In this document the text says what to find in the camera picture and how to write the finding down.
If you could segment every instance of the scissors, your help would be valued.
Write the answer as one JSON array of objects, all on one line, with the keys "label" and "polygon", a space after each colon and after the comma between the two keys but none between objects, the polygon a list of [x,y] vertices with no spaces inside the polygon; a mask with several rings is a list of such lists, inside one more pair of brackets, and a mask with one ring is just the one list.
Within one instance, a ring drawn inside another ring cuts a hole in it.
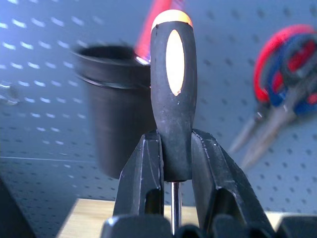
[{"label": "scissors", "polygon": [[[295,34],[279,47],[269,69],[265,93],[269,99],[268,124],[263,134],[252,145],[241,168],[247,169],[270,146],[278,131],[288,122],[308,112],[317,111],[317,35]],[[252,134],[261,120],[254,120],[242,130],[237,139]]]},{"label": "scissors", "polygon": [[[237,152],[252,137],[255,130],[266,119],[271,103],[266,89],[267,70],[271,68],[272,63],[276,61],[277,52],[293,36],[302,33],[313,33],[314,28],[310,25],[298,24],[286,27],[275,33],[262,48],[254,71],[254,92],[258,101],[258,106],[254,115],[247,121],[237,138],[229,148],[229,152]],[[274,82],[274,89],[281,87],[282,77],[278,77]]]}]

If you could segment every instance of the black cup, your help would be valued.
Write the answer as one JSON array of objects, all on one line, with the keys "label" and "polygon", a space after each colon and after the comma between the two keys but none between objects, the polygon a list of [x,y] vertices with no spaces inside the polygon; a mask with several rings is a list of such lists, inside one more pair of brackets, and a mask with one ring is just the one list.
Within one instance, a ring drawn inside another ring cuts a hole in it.
[{"label": "black cup", "polygon": [[118,179],[141,135],[156,128],[150,65],[137,62],[126,46],[84,48],[75,55],[77,76],[87,82],[99,164]]}]

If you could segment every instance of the scissor blade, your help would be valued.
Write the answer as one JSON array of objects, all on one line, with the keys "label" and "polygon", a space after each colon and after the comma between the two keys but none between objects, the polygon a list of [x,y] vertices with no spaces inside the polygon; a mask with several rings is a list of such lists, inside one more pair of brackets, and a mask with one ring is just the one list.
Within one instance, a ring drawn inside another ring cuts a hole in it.
[{"label": "scissor blade", "polygon": [[292,110],[286,110],[284,107],[273,108],[268,119],[267,127],[263,134],[247,151],[240,168],[245,171],[258,161],[270,147],[279,130],[295,118],[296,115]]},{"label": "scissor blade", "polygon": [[255,117],[250,118],[242,128],[241,132],[232,142],[229,153],[237,152],[253,135],[253,132],[258,127],[259,120]]}]

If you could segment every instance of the red scissors handle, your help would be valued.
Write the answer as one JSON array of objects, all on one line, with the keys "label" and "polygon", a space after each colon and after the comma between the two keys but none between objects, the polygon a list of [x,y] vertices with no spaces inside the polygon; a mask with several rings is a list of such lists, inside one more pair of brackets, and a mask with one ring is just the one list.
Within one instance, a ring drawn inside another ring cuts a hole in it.
[{"label": "red scissors handle", "polygon": [[260,55],[257,59],[255,71],[254,71],[254,92],[256,98],[259,102],[266,103],[269,102],[269,96],[265,88],[261,86],[261,74],[262,70],[269,59],[269,57],[280,47],[282,46],[290,37],[295,34],[300,33],[313,33],[315,32],[314,28],[310,25],[299,24],[292,25],[282,29],[281,31],[275,33],[269,41],[261,49]]}]

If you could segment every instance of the pegboard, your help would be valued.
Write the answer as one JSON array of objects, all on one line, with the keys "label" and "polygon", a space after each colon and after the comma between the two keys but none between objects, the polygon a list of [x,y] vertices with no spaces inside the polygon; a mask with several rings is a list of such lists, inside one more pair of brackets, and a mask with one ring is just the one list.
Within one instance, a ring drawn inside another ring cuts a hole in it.
[{"label": "pegboard", "polygon": [[[0,4],[0,76],[14,84],[21,100],[0,106],[0,176],[37,236],[55,237],[76,198],[114,200],[118,186],[95,164],[88,98],[70,51],[90,44],[135,44],[151,1]],[[185,10],[197,45],[194,127],[228,149],[256,105],[252,74],[261,47],[287,25],[317,27],[317,5],[313,0],[199,0],[186,1]],[[248,171],[264,209],[317,213],[316,121],[311,116],[284,128]],[[245,151],[231,156],[239,163]],[[195,205],[190,181],[182,193],[184,205]]]}]

